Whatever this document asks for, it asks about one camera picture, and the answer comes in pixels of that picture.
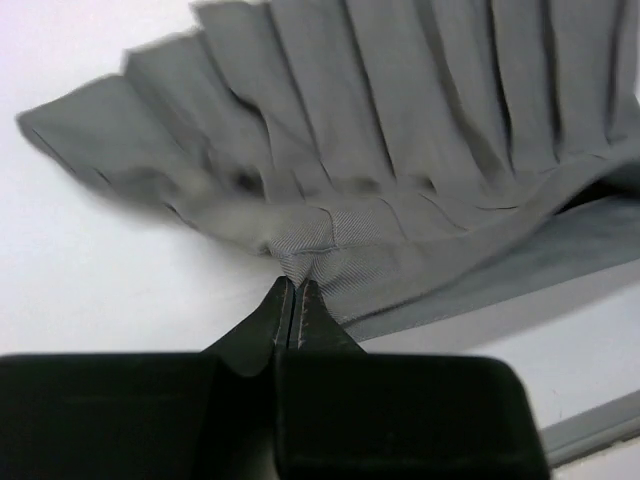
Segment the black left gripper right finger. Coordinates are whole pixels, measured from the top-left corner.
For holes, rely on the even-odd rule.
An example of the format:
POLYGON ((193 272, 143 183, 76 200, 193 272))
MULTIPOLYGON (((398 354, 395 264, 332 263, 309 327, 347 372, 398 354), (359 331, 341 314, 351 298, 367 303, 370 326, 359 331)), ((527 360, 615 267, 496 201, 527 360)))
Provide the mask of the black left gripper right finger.
POLYGON ((534 420, 505 362, 374 354, 296 291, 276 354, 275 462, 283 479, 530 479, 534 420))

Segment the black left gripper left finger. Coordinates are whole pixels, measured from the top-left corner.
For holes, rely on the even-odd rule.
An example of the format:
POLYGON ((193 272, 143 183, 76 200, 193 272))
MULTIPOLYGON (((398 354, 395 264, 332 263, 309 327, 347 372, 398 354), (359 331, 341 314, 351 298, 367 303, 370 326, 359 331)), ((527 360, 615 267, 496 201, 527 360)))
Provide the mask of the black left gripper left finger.
POLYGON ((280 277, 202 352, 2 357, 2 478, 198 477, 209 408, 267 367, 291 306, 292 285, 280 277))

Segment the grey pleated skirt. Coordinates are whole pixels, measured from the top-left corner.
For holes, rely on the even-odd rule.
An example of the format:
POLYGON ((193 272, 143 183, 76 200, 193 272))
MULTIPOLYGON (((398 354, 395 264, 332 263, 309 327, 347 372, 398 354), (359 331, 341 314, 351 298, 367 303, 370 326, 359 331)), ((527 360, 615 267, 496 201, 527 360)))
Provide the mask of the grey pleated skirt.
POLYGON ((200 2, 18 115, 79 182, 316 282, 350 325, 639 185, 635 1, 200 2))

